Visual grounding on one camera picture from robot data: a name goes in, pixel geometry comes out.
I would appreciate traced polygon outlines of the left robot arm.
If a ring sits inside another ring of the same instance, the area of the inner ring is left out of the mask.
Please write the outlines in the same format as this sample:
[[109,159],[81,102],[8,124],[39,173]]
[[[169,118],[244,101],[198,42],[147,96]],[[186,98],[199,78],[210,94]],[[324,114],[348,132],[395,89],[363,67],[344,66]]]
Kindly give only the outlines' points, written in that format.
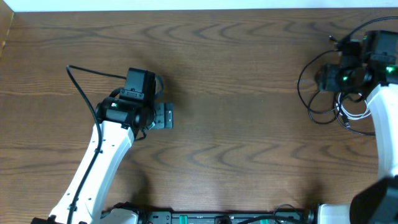
[[78,169],[48,218],[32,223],[140,223],[139,212],[125,204],[104,211],[104,203],[116,171],[138,133],[151,129],[172,129],[174,106],[158,101],[164,90],[160,76],[130,68],[125,84],[113,90],[97,106],[85,93],[95,124],[90,143]]

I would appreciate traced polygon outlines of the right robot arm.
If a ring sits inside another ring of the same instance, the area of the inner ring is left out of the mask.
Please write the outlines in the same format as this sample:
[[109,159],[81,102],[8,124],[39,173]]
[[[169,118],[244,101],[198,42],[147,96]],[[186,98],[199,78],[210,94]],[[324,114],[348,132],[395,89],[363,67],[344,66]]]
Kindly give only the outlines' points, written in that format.
[[336,43],[339,63],[315,75],[320,91],[359,93],[374,124],[378,180],[351,203],[320,205],[317,223],[397,223],[397,33],[367,31],[362,41],[347,35]]

